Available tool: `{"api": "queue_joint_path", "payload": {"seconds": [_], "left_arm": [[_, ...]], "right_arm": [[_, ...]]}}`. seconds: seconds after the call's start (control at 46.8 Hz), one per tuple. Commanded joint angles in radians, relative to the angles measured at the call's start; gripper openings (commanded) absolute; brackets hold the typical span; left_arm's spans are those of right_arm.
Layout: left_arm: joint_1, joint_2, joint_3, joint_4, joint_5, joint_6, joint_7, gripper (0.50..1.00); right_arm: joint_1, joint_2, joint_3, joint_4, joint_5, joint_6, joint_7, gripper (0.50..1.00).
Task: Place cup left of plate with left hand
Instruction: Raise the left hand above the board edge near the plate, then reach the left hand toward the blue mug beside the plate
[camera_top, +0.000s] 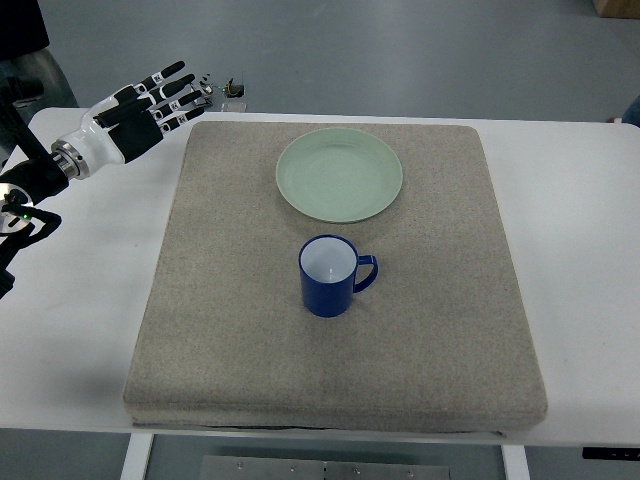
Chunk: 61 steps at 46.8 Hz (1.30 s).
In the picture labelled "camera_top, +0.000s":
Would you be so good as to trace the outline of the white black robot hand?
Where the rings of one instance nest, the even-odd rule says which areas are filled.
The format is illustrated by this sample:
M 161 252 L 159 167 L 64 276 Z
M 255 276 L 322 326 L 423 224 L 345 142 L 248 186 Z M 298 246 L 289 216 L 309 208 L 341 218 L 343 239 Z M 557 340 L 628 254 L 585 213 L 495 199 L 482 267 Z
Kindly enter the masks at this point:
M 157 145 L 163 133 L 201 116 L 204 109 L 195 108 L 158 126 L 157 119 L 169 117 L 202 96 L 201 91 L 192 91 L 153 111 L 195 80 L 194 74 L 188 74 L 161 85 L 184 67 L 184 61 L 177 61 L 91 107 L 82 116 L 77 130 L 52 144 L 56 162 L 67 177 L 85 179 L 106 165 L 129 163 Z

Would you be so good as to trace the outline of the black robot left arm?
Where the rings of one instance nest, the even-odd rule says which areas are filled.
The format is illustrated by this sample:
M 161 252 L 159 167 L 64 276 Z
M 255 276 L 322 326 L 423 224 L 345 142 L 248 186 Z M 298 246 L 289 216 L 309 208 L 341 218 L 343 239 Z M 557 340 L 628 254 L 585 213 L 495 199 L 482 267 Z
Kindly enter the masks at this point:
M 37 79 L 9 77 L 1 84 L 1 124 L 25 154 L 25 161 L 1 175 L 1 291 L 15 278 L 8 266 L 23 249 L 45 239 L 61 224 L 58 214 L 38 209 L 72 180 L 83 180 L 106 165 L 124 165 L 151 150 L 170 132 L 203 114 L 193 107 L 199 90 L 187 92 L 195 77 L 175 75 L 178 61 L 130 84 L 91 107 L 79 128 L 45 148 L 17 112 L 43 93 Z

